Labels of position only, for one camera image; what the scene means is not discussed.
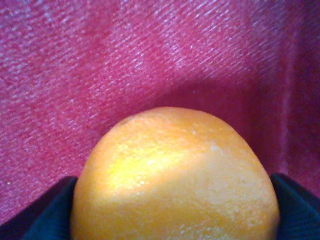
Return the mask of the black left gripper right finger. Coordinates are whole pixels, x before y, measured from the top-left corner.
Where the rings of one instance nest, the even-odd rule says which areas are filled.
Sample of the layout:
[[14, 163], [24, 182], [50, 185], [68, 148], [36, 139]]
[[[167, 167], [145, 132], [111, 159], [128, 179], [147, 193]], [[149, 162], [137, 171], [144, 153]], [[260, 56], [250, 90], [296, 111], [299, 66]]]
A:
[[271, 175], [280, 211], [278, 240], [320, 240], [320, 199], [282, 173]]

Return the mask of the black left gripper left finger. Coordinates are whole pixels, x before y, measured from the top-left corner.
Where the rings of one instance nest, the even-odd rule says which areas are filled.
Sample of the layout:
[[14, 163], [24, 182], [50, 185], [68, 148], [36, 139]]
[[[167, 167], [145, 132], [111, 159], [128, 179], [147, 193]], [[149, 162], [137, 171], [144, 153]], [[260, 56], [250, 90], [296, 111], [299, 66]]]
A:
[[70, 215], [77, 177], [66, 176], [0, 225], [2, 240], [70, 240]]

